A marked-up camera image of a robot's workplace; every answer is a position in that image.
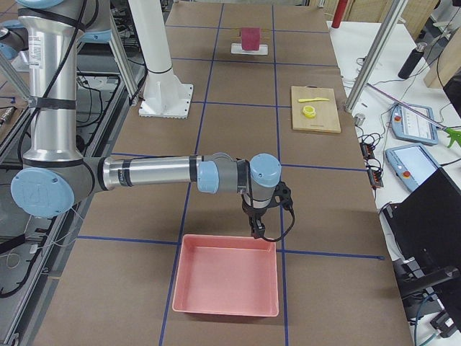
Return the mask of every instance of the white stand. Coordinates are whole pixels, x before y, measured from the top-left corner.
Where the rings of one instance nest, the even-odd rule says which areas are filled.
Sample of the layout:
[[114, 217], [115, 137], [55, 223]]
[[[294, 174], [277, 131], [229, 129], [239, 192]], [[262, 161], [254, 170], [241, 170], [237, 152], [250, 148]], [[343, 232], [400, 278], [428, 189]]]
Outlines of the white stand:
[[230, 52], [232, 54], [246, 54], [249, 56], [266, 56], [269, 53], [267, 45], [259, 45], [258, 50], [243, 50], [241, 43], [232, 43], [230, 45]]
[[174, 75], [160, 1], [129, 0], [129, 3], [149, 70], [139, 115], [186, 118], [193, 86], [182, 84]]

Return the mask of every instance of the plastic bin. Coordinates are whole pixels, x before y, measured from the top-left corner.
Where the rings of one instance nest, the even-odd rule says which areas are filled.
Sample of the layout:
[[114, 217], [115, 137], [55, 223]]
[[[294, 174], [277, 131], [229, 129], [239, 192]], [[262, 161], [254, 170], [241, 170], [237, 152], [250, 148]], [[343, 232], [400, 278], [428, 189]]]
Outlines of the plastic bin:
[[187, 234], [182, 239], [173, 310], [277, 316], [275, 244], [242, 236]]

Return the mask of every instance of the green tool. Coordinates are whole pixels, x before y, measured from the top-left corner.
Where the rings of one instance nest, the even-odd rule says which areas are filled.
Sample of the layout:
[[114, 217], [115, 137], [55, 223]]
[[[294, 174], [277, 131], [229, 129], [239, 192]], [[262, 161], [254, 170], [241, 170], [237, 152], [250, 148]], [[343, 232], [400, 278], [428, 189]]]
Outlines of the green tool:
[[407, 105], [405, 102], [399, 101], [395, 97], [390, 96], [389, 94], [385, 93], [383, 90], [378, 89], [376, 86], [373, 86], [370, 83], [367, 83], [367, 86], [369, 86], [373, 90], [379, 92], [380, 94], [386, 96], [387, 98], [391, 99], [392, 101], [402, 105], [402, 107], [406, 108], [407, 110], [410, 110], [411, 112], [415, 113], [416, 115], [419, 115], [420, 117], [425, 119], [428, 123], [431, 123], [432, 125], [434, 125], [436, 128], [439, 128], [440, 130], [448, 133], [448, 137], [449, 137], [448, 148], [451, 148], [454, 142], [458, 143], [458, 145], [461, 146], [461, 131], [454, 130], [452, 128], [448, 128], [447, 126], [443, 126], [442, 124], [439, 124], [437, 121], [432, 120], [430, 117], [427, 117], [423, 113], [419, 112], [418, 110], [413, 109], [412, 107]]

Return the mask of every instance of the black bracket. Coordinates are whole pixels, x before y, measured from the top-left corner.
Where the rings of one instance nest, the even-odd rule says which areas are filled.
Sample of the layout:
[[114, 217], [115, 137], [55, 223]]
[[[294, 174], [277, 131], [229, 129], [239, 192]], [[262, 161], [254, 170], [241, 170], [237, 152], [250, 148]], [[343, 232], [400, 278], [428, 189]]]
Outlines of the black bracket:
[[291, 190], [285, 184], [285, 182], [282, 181], [280, 181], [275, 187], [272, 199], [269, 202], [268, 206], [265, 208], [252, 208], [250, 205], [246, 203], [245, 199], [242, 196], [242, 209], [244, 213], [249, 217], [251, 236], [253, 238], [258, 239], [264, 236], [266, 227], [263, 224], [261, 218], [266, 213], [267, 209], [275, 208], [279, 205], [281, 205], [285, 210], [292, 210], [293, 207]]
[[74, 99], [51, 99], [49, 97], [30, 97], [29, 107], [50, 110], [75, 110], [77, 108], [77, 102]]

